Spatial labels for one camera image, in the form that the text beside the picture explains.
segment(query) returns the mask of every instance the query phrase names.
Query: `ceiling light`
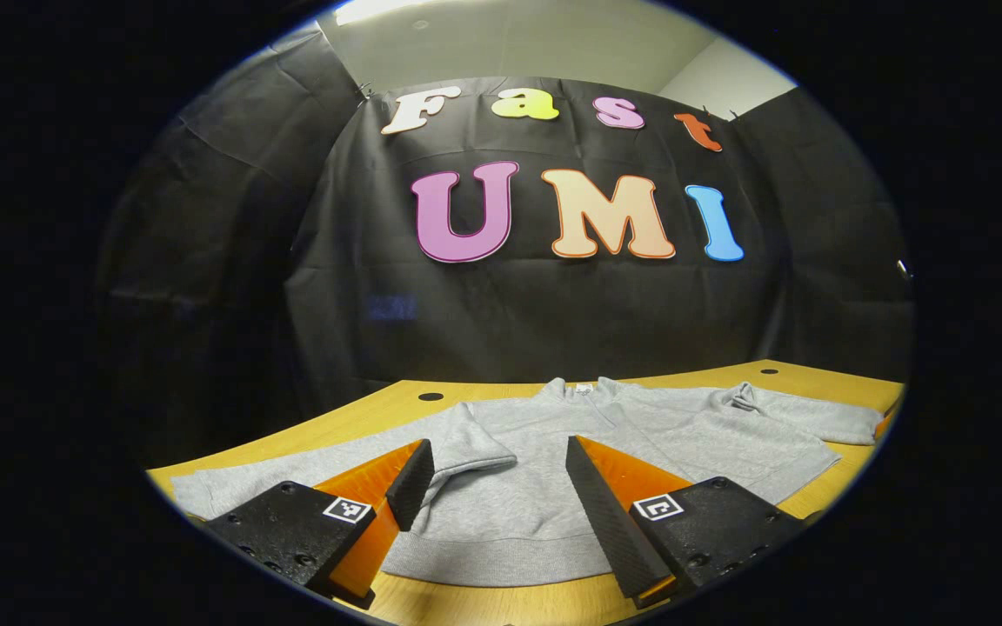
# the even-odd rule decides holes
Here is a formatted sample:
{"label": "ceiling light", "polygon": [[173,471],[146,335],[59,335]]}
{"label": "ceiling light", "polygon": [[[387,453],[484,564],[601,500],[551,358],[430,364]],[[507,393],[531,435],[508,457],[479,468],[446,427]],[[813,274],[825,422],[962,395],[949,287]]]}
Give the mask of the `ceiling light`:
{"label": "ceiling light", "polygon": [[335,21],[339,25],[354,23],[354,21],[359,21],[366,19],[366,17],[373,17],[381,15],[381,13],[387,13],[393,11],[394,9],[401,9],[403,7],[415,7],[417,4],[432,3],[433,0],[352,0],[350,3],[343,4],[342,7],[335,9]]}

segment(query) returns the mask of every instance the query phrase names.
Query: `blue letter i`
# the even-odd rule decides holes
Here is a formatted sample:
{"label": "blue letter i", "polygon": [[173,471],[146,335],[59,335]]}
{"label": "blue letter i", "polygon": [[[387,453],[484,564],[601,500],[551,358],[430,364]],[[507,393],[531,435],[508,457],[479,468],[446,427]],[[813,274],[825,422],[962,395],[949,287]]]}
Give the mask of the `blue letter i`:
{"label": "blue letter i", "polygon": [[728,219],[724,217],[721,207],[723,199],[721,191],[713,187],[687,185],[687,195],[698,202],[698,211],[702,214],[702,224],[706,225],[706,256],[712,260],[740,260],[744,250],[732,240],[732,230],[728,229]]}

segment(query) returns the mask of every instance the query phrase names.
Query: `sweatshirt collar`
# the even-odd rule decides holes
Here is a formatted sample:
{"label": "sweatshirt collar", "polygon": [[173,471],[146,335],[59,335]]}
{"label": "sweatshirt collar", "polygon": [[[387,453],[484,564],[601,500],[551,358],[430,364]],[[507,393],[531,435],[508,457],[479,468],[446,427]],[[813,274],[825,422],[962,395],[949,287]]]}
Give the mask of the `sweatshirt collar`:
{"label": "sweatshirt collar", "polygon": [[551,399],[566,405],[588,405],[590,402],[595,405],[605,405],[615,399],[623,388],[624,384],[621,382],[599,377],[597,383],[593,385],[593,389],[586,393],[580,393],[579,389],[581,388],[577,386],[567,387],[567,381],[557,378],[545,385],[544,389],[541,389],[534,398]]}

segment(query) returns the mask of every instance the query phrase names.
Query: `ceiling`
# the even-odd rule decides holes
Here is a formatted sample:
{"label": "ceiling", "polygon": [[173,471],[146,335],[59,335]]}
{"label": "ceiling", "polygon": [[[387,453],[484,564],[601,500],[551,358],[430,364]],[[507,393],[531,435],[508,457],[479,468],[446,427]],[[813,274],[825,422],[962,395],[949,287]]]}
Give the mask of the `ceiling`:
{"label": "ceiling", "polygon": [[716,39],[644,0],[437,0],[338,25],[317,17],[358,83],[382,92],[470,76],[551,76],[657,94]]}

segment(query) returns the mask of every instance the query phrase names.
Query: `letter m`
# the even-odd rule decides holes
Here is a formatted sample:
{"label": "letter m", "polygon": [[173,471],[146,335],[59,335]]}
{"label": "letter m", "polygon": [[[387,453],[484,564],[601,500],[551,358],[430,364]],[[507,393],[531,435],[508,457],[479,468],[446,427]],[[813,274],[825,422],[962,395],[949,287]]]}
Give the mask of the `letter m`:
{"label": "letter m", "polygon": [[629,252],[644,258],[670,258],[675,246],[667,240],[659,221],[656,185],[640,175],[616,179],[613,198],[593,185],[587,175],[573,169],[548,169],[541,178],[556,189],[559,201],[559,238],[551,249],[559,256],[584,257],[597,252],[597,243],[587,236],[589,222],[610,253],[619,253],[624,244],[624,227],[632,226]]}

